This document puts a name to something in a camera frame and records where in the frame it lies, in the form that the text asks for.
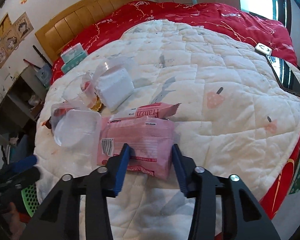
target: headboard panel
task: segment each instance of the headboard panel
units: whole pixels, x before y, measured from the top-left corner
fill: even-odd
[[[84,28],[135,0],[81,0],[53,17],[35,35],[48,57],[55,61],[63,47]]]

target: red blanket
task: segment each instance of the red blanket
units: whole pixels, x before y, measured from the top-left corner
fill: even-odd
[[[201,3],[193,6],[177,3],[155,3],[151,1],[131,2],[91,25],[74,38],[64,50],[81,43],[88,54],[105,44],[119,39],[131,27],[150,20],[168,19],[173,22],[203,26],[206,29],[223,33],[231,38],[256,46],[263,43],[273,49],[272,55],[297,65],[296,54],[287,29],[275,20],[262,20],[248,13],[219,3]],[[63,76],[59,58],[53,67],[51,83]],[[287,164],[275,183],[261,200],[270,218],[273,218],[287,194],[294,174],[294,162],[300,151],[300,139]]]

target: green basket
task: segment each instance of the green basket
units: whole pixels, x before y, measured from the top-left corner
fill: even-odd
[[[27,188],[24,188],[21,191],[21,196],[23,197],[23,204],[25,205],[29,216],[32,217],[39,206],[36,185],[33,184]]]

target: smartphone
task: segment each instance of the smartphone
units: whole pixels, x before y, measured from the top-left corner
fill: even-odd
[[[279,86],[286,92],[300,97],[300,83],[285,60],[266,56]]]

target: silver bolt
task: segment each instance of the silver bolt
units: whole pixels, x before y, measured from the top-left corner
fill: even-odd
[[[106,173],[108,171],[107,167],[101,166],[97,169],[97,172],[99,173]]]
[[[230,176],[230,179],[231,179],[232,181],[239,181],[239,180],[240,180],[240,177],[237,176],[237,175],[235,175],[235,174],[233,174],[233,175]]]
[[[70,174],[65,174],[62,176],[62,180],[63,181],[68,181],[68,180],[71,180],[72,179],[72,176]]]
[[[195,167],[194,170],[197,173],[203,173],[203,172],[205,172],[205,169],[203,167],[200,167],[200,166]]]

